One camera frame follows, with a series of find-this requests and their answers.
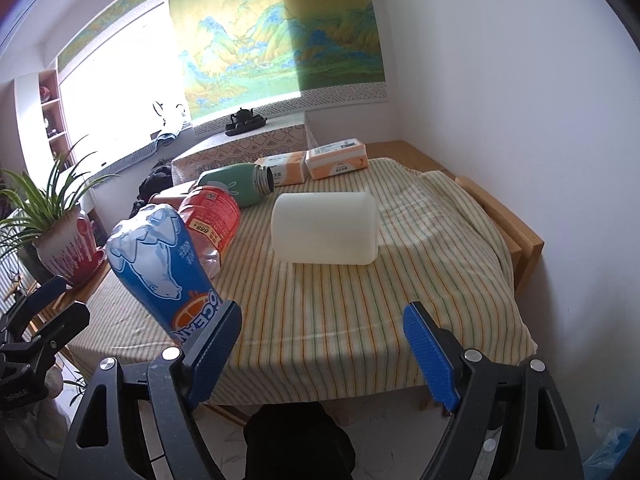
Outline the landscape painting roller blind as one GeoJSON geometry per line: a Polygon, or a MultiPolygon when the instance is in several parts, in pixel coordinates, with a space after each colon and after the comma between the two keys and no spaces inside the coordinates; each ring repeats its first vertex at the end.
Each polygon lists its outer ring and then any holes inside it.
{"type": "Polygon", "coordinates": [[[294,94],[370,100],[385,80],[371,0],[116,0],[56,62],[73,118],[104,96],[201,120],[294,94]]]}

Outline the striped yellow tablecloth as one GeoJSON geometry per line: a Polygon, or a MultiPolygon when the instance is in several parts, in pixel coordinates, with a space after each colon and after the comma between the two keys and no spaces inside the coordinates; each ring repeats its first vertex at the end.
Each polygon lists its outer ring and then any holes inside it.
{"type": "Polygon", "coordinates": [[[536,353],[506,241],[443,172],[378,158],[365,170],[288,192],[370,194],[378,253],[365,266],[286,262],[272,244],[276,198],[244,209],[213,279],[219,296],[242,312],[213,403],[329,401],[422,385],[402,327],[413,301],[462,347],[491,361],[516,365],[536,353]]]}

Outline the patterned beige storage box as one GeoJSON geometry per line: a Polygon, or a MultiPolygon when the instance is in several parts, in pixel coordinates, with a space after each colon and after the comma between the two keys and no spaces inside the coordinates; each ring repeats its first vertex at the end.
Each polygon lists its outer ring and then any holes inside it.
{"type": "Polygon", "coordinates": [[[306,124],[260,128],[240,136],[214,134],[171,161],[174,185],[198,180],[207,170],[256,162],[272,155],[302,152],[316,148],[318,142],[306,124]]]}

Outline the green spider plant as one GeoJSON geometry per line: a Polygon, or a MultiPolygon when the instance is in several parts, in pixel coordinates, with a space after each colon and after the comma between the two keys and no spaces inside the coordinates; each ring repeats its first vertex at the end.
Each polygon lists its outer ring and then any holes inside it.
{"type": "Polygon", "coordinates": [[[1,257],[15,252],[25,244],[35,244],[49,233],[64,214],[80,205],[80,200],[93,188],[117,178],[117,174],[95,176],[91,171],[79,171],[80,165],[93,152],[81,157],[70,168],[65,165],[81,138],[65,153],[55,157],[53,166],[43,188],[35,184],[32,177],[2,169],[3,177],[9,178],[9,186],[2,188],[1,195],[14,207],[9,217],[1,220],[1,257]]]}

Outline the black teapot on tray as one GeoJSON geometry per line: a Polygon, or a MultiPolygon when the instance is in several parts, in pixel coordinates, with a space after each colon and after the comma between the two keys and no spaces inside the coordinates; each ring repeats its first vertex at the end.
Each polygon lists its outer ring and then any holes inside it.
{"type": "Polygon", "coordinates": [[[224,133],[227,136],[238,136],[262,128],[266,122],[267,118],[261,114],[255,114],[254,110],[240,108],[230,115],[228,124],[224,125],[224,133]]]}

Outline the red white flower pot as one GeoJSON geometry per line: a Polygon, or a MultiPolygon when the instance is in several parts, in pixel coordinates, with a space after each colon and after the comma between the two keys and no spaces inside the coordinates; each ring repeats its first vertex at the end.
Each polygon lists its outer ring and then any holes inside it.
{"type": "Polygon", "coordinates": [[[104,261],[104,251],[96,246],[90,219],[81,206],[73,206],[34,246],[40,262],[70,284],[84,284],[104,261]]]}

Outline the red labelled plastic cup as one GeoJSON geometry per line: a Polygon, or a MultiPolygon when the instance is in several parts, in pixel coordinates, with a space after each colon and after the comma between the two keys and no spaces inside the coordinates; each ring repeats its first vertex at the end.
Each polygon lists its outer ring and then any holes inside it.
{"type": "Polygon", "coordinates": [[[234,198],[215,185],[194,188],[178,213],[192,238],[198,260],[210,280],[221,270],[224,254],[240,226],[240,208],[234,198]]]}

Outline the white translucent plastic cup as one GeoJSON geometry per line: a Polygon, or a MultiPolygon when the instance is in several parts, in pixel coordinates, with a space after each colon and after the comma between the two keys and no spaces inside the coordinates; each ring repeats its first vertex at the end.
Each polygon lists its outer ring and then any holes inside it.
{"type": "Polygon", "coordinates": [[[367,266],[378,256],[378,201],[368,192],[284,193],[271,243],[287,263],[367,266]]]}

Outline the orange white carton box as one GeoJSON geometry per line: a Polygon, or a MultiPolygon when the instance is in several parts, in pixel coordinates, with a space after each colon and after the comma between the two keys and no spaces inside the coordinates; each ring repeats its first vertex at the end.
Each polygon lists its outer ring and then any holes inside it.
{"type": "Polygon", "coordinates": [[[258,158],[256,164],[271,169],[274,186],[298,185],[307,180],[306,152],[292,152],[258,158]]]}

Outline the orange white tissue pack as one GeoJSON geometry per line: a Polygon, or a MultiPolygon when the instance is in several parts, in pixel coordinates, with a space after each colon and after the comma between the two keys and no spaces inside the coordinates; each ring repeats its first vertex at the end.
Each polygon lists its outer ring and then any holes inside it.
{"type": "Polygon", "coordinates": [[[362,142],[347,139],[306,151],[305,164],[312,180],[322,180],[366,169],[369,159],[362,142]]]}

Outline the green thermos bottle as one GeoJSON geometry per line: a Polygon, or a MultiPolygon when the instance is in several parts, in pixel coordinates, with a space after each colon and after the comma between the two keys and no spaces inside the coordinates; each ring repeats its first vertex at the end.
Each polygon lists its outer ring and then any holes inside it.
{"type": "Polygon", "coordinates": [[[259,204],[274,190],[269,167],[239,162],[230,166],[204,171],[195,186],[213,185],[226,191],[240,208],[259,204]]]}

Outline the white wall shelf unit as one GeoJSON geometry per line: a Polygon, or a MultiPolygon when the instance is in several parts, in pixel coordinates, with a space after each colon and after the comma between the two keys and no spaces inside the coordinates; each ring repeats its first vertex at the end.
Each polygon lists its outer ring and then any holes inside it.
{"type": "Polygon", "coordinates": [[[46,176],[58,156],[70,151],[58,82],[58,70],[48,68],[13,81],[18,140],[26,170],[46,176]]]}

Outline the blue orange Arctic Ocean cup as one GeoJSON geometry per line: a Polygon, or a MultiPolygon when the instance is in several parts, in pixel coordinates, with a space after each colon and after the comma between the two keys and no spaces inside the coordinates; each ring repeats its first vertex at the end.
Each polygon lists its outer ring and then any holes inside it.
{"type": "Polygon", "coordinates": [[[183,220],[169,205],[148,205],[107,239],[108,262],[122,284],[175,341],[205,327],[224,300],[203,269],[183,220]]]}

